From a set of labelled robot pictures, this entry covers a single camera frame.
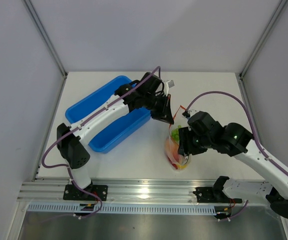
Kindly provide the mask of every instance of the white wall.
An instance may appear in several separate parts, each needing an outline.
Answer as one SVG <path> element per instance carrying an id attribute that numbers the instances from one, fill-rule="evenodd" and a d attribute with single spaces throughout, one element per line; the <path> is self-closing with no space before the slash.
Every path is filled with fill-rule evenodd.
<path id="1" fill-rule="evenodd" d="M 279 0 L 33 0 L 68 71 L 240 72 Z"/>
<path id="2" fill-rule="evenodd" d="M 288 6 L 245 83 L 264 145 L 288 166 Z"/>
<path id="3" fill-rule="evenodd" d="M 32 175 L 62 77 L 20 0 L 0 0 L 0 240 Z"/>

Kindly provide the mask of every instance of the white table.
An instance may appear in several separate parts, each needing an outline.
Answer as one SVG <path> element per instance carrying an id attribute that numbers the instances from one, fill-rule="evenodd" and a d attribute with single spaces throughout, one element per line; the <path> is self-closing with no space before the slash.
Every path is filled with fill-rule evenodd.
<path id="1" fill-rule="evenodd" d="M 67 108 L 88 96 L 105 83 L 119 75 L 132 80 L 141 79 L 144 72 L 70 72 L 54 119 L 47 143 L 56 140 L 56 128 L 65 118 Z M 163 80 L 174 80 L 171 108 L 174 114 L 180 105 L 187 107 L 195 96 L 206 91 L 224 91 L 241 99 L 234 73 L 219 72 L 162 72 Z M 218 94 L 202 97 L 191 109 L 208 112 L 222 125 L 237 122 L 249 129 L 241 106 L 235 100 Z M 262 180 L 247 165 L 233 157 L 209 149 L 206 153 L 192 157 L 189 166 L 177 171 L 172 168 L 164 153 L 168 124 L 149 120 L 145 125 L 121 142 L 107 154 L 93 152 L 88 170 L 92 178 L 99 179 L 155 179 L 155 180 L 215 180 L 220 175 L 240 180 Z M 64 163 L 59 151 L 54 148 L 47 156 L 49 165 Z M 41 166 L 38 178 L 68 177 L 65 167 L 46 169 Z"/>

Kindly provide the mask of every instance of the blue container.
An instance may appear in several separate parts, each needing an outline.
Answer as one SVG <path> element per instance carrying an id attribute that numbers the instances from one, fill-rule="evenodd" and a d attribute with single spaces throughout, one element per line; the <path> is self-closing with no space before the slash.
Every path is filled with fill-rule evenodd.
<path id="1" fill-rule="evenodd" d="M 119 86 L 130 82 L 131 80 L 126 76 L 114 78 L 97 91 L 68 108 L 65 113 L 67 120 L 72 124 L 83 119 L 104 104 Z M 135 109 L 103 129 L 88 145 L 95 152 L 106 154 L 143 124 L 148 122 L 149 119 L 149 110 L 143 107 Z"/>

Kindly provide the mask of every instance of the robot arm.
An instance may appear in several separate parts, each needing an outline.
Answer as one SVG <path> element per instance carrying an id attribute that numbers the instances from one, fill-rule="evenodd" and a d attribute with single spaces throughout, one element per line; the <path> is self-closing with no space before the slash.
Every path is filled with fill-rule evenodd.
<path id="1" fill-rule="evenodd" d="M 179 154 L 196 155 L 214 149 L 242 161 L 269 182 L 250 183 L 220 176 L 212 188 L 213 197 L 207 197 L 211 200 L 209 202 L 225 203 L 227 199 L 233 198 L 255 203 L 268 201 L 273 211 L 288 218 L 288 167 L 266 150 L 269 157 L 264 157 L 253 135 L 243 126 L 229 123 L 222 127 L 208 113 L 202 111 L 192 117 L 187 114 L 185 112 L 185 116 L 189 118 L 189 127 L 179 129 Z M 202 192 L 197 192 L 196 195 L 197 200 L 205 200 Z"/>
<path id="2" fill-rule="evenodd" d="M 174 123 L 170 109 L 170 94 L 168 94 L 169 85 L 167 84 L 165 87 L 165 83 L 155 75 L 148 78 L 129 95 L 117 100 L 134 88 L 134 85 L 144 81 L 149 75 L 150 73 L 148 72 L 140 81 L 135 80 L 129 84 L 120 86 L 115 91 L 114 95 L 94 111 L 95 116 L 86 124 L 86 120 L 89 119 L 90 115 L 93 113 L 90 113 L 78 122 L 73 123 L 70 127 L 66 126 L 64 123 L 57 127 L 57 139 L 68 133 L 70 129 L 79 128 L 74 134 L 61 140 L 57 144 L 57 148 L 71 168 L 71 173 L 75 182 L 82 189 L 87 188 L 92 182 L 87 170 L 90 154 L 85 149 L 85 146 L 87 146 L 91 139 L 109 124 L 130 113 L 134 109 L 142 107 L 150 110 L 153 119 L 169 124 Z M 161 91 L 157 91 L 160 85 L 162 85 L 163 88 Z"/>

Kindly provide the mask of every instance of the transparent bag with red edge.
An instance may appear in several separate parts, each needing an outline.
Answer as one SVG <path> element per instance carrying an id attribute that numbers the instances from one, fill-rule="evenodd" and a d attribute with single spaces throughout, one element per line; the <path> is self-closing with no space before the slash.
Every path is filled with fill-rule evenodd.
<path id="1" fill-rule="evenodd" d="M 179 134 L 178 129 L 188 127 L 187 118 L 182 114 L 186 108 L 180 106 L 174 115 L 174 125 L 169 125 L 168 137 L 165 141 L 165 153 L 168 161 L 175 170 L 182 170 L 190 163 L 189 156 L 182 156 L 177 153 L 179 148 Z"/>

